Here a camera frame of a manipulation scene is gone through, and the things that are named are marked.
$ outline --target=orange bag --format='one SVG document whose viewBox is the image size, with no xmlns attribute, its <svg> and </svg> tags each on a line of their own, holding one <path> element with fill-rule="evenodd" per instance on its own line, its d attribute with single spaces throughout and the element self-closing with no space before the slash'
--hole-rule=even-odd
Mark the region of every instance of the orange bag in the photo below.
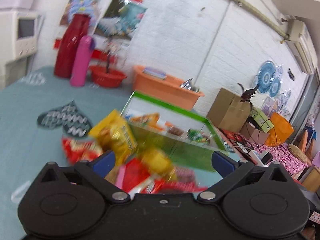
<svg viewBox="0 0 320 240">
<path fill-rule="evenodd" d="M 275 127 L 269 131 L 270 135 L 264 145 L 273 147 L 284 143 L 294 132 L 294 129 L 284 117 L 276 112 L 272 114 L 270 120 Z"/>
</svg>

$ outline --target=red plastic bowl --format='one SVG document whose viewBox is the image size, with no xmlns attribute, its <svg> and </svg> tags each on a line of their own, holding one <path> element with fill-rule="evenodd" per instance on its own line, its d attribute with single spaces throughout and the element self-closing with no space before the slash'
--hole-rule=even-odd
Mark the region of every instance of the red plastic bowl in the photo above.
<svg viewBox="0 0 320 240">
<path fill-rule="evenodd" d="M 112 68 L 109 68 L 109 73 L 106 73 L 105 67 L 90 66 L 89 69 L 92 81 L 105 88 L 116 88 L 127 78 L 123 72 Z"/>
</svg>

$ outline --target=wall-mounted air conditioner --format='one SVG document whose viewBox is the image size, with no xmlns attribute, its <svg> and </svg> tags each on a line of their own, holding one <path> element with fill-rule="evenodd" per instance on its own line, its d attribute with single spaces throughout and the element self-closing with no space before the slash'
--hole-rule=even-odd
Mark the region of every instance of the wall-mounted air conditioner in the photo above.
<svg viewBox="0 0 320 240">
<path fill-rule="evenodd" d="M 291 19 L 289 21 L 288 35 L 287 43 L 301 70 L 306 74 L 312 75 L 318 67 L 318 57 L 306 24 L 302 21 Z"/>
</svg>

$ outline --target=screw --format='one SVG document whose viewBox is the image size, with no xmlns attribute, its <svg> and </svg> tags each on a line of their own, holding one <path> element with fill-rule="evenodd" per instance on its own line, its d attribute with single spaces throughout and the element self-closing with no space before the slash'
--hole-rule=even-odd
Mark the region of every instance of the screw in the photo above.
<svg viewBox="0 0 320 240">
<path fill-rule="evenodd" d="M 112 198 L 114 198 L 115 200 L 125 200 L 127 197 L 128 194 L 121 191 L 112 194 Z"/>
<path fill-rule="evenodd" d="M 211 200 L 216 197 L 216 194 L 211 192 L 211 191 L 204 191 L 200 193 L 200 198 L 206 199 L 206 200 Z"/>
</svg>

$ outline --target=brown cardboard box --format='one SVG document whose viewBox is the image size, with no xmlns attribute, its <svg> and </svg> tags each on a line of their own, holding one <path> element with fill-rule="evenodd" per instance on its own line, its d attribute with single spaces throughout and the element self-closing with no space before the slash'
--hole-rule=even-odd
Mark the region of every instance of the brown cardboard box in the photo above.
<svg viewBox="0 0 320 240">
<path fill-rule="evenodd" d="M 242 129 L 240 130 L 240 134 L 246 137 L 249 142 L 257 144 L 264 144 L 269 136 L 269 133 L 265 133 L 264 131 L 260 131 L 259 133 L 259 130 L 256 129 L 253 124 L 248 122 L 243 125 Z"/>
<path fill-rule="evenodd" d="M 250 103 L 240 102 L 242 98 L 220 88 L 207 114 L 207 118 L 217 127 L 238 133 L 250 114 Z"/>
</svg>

